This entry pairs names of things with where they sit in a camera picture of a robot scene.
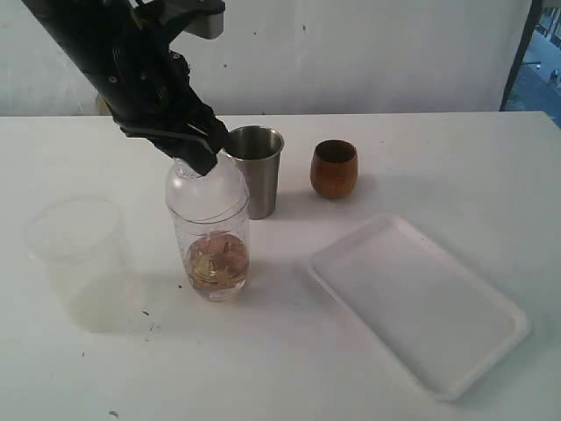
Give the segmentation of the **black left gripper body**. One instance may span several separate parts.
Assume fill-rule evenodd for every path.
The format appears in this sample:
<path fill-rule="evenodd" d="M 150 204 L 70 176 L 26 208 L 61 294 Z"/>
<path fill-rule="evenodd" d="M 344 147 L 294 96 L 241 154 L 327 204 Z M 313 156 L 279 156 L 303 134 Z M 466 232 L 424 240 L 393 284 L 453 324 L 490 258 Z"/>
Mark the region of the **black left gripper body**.
<path fill-rule="evenodd" d="M 198 15 L 225 12 L 223 1 L 89 1 L 88 24 L 110 51 L 110 82 L 126 111 L 110 108 L 129 135 L 183 131 L 183 104 L 203 103 L 190 86 L 189 65 L 170 44 Z"/>

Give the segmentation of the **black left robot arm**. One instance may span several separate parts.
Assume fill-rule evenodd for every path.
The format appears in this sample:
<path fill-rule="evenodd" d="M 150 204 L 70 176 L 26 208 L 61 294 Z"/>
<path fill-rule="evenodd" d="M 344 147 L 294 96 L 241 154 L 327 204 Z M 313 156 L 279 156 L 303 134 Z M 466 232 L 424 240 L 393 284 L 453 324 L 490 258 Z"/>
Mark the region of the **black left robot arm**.
<path fill-rule="evenodd" d="M 190 85 L 190 68 L 171 48 L 182 32 L 215 39 L 223 1 L 27 1 L 68 58 L 94 86 L 120 130 L 148 139 L 199 175 L 217 164 L 224 123 Z"/>

